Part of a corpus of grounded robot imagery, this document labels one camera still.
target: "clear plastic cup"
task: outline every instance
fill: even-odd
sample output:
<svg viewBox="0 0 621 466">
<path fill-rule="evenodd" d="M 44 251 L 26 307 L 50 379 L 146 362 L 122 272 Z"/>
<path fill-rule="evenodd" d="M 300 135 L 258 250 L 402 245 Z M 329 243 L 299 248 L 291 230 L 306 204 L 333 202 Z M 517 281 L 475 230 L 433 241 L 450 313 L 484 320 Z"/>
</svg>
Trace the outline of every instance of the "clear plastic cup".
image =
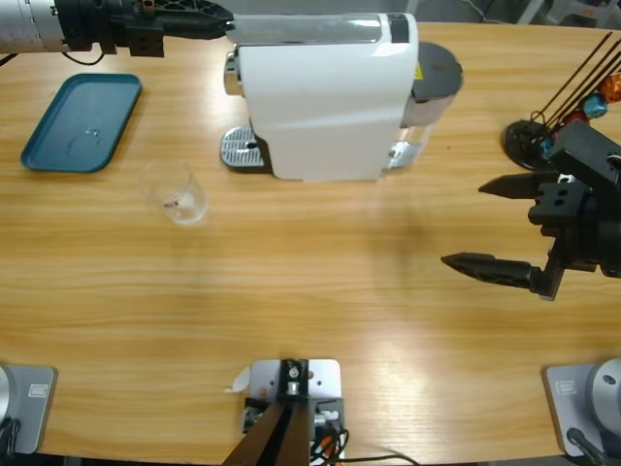
<svg viewBox="0 0 621 466">
<path fill-rule="evenodd" d="M 205 192 L 183 160 L 150 162 L 141 177 L 141 190 L 149 203 L 179 225 L 201 221 L 209 208 Z"/>
</svg>

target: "cable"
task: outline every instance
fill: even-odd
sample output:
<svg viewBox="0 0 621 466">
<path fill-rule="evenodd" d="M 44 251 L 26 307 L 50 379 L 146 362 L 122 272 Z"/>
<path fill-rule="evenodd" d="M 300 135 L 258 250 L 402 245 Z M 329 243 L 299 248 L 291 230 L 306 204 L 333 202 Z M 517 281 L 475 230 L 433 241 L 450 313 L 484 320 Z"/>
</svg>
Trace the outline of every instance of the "cable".
<svg viewBox="0 0 621 466">
<path fill-rule="evenodd" d="M 69 53 L 67 53 L 66 51 L 63 51 L 62 54 L 65 55 L 67 58 L 69 58 L 71 61 L 76 62 L 79 65 L 84 65 L 84 66 L 94 66 L 97 63 L 99 63 L 101 60 L 104 59 L 104 53 L 103 52 L 101 52 L 101 55 L 99 55 L 99 58 L 97 58 L 95 61 L 91 61 L 91 62 L 79 61 L 76 58 L 74 58 L 73 56 L 69 55 Z"/>
<path fill-rule="evenodd" d="M 492 9 L 495 3 L 496 3 L 496 0 L 489 0 L 489 3 L 487 4 L 487 6 L 485 6 L 485 9 L 483 10 L 483 14 L 487 16 L 487 14 Z"/>
<path fill-rule="evenodd" d="M 473 3 L 473 0 L 459 0 L 459 1 L 462 3 L 465 3 L 466 5 L 469 5 L 473 10 L 475 10 L 478 13 L 478 15 L 481 17 L 482 22 L 491 22 L 494 24 L 509 24 L 508 22 L 498 21 L 497 19 L 488 19 L 485 13 L 477 5 Z"/>
<path fill-rule="evenodd" d="M 334 463 L 368 463 L 369 461 L 385 461 L 387 459 L 403 459 L 407 461 L 409 464 L 413 466 L 420 466 L 420 463 L 417 463 L 409 456 L 405 456 L 404 454 L 385 454 L 384 456 L 367 456 L 360 458 L 335 458 L 329 461 L 326 461 L 325 464 L 334 464 Z"/>
<path fill-rule="evenodd" d="M 380 456 L 361 456 L 359 458 L 341 458 L 347 442 L 349 441 L 349 431 L 343 429 L 337 432 L 330 430 L 322 439 L 315 441 L 310 448 L 310 463 L 318 459 L 323 459 L 320 466 L 328 466 L 336 463 L 367 463 L 370 461 L 386 461 L 388 459 L 402 459 L 412 466 L 420 466 L 418 462 L 400 453 L 384 454 Z"/>
<path fill-rule="evenodd" d="M 575 427 L 567 431 L 568 440 L 576 445 L 584 456 L 593 464 L 593 466 L 609 466 L 608 457 L 603 451 L 600 451 L 595 445 L 589 442 L 584 433 Z"/>
<path fill-rule="evenodd" d="M 1 58 L 0 59 L 0 66 L 6 65 L 11 60 L 13 60 L 17 55 L 18 55 L 18 53 L 11 53 L 11 54 L 5 56 L 4 58 Z"/>
<path fill-rule="evenodd" d="M 5 417 L 0 424 L 0 459 L 11 458 L 16 452 L 17 434 L 21 422 Z"/>
</svg>

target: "orange object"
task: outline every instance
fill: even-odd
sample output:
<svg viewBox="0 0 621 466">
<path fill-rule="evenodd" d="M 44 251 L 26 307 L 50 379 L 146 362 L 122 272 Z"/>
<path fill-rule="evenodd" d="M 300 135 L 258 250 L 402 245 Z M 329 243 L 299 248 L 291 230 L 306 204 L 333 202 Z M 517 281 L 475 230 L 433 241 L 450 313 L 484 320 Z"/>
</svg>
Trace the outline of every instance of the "orange object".
<svg viewBox="0 0 621 466">
<path fill-rule="evenodd" d="M 621 100 L 621 73 L 608 76 L 603 80 L 599 87 L 599 91 L 604 96 L 606 102 L 618 102 Z"/>
<path fill-rule="evenodd" d="M 577 119 L 579 119 L 580 121 L 584 121 L 586 124 L 591 124 L 589 123 L 589 118 L 587 117 L 587 115 L 581 110 L 574 110 L 565 118 L 563 118 L 563 122 L 565 124 L 570 124 L 572 121 L 576 121 Z"/>
</svg>

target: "teal tray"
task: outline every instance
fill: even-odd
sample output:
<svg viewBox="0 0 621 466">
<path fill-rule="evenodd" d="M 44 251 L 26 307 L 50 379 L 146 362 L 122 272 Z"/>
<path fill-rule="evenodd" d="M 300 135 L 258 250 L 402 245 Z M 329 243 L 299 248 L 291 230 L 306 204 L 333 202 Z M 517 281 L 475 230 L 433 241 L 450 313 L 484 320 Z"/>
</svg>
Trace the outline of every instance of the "teal tray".
<svg viewBox="0 0 621 466">
<path fill-rule="evenodd" d="M 95 172 L 114 154 L 142 86 L 134 75 L 80 74 L 60 87 L 21 153 L 32 170 Z"/>
</svg>

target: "wooden table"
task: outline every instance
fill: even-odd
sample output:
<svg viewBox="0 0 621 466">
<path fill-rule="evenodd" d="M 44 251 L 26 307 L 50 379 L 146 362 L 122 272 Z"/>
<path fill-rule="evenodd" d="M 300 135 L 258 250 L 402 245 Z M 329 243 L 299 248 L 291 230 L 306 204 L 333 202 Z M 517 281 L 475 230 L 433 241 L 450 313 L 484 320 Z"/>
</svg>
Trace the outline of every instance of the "wooden table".
<svg viewBox="0 0 621 466">
<path fill-rule="evenodd" d="M 43 451 L 213 463 L 241 438 L 255 358 L 343 366 L 350 455 L 422 462 L 557 454 L 540 371 L 621 354 L 621 282 L 568 272 L 555 303 L 440 262 L 481 251 L 545 261 L 528 201 L 479 194 L 515 173 L 499 136 L 540 108 L 603 31 L 428 24 L 466 83 L 419 161 L 374 183 L 229 172 L 222 133 L 246 122 L 224 93 L 226 40 L 168 40 L 92 70 L 60 55 L 0 70 L 0 357 L 59 371 Z M 134 73 L 144 90 L 112 163 L 34 173 L 20 152 L 62 82 Z M 596 121 L 621 139 L 620 108 Z M 181 229 L 137 187 L 154 157 L 187 159 L 212 202 Z"/>
</svg>

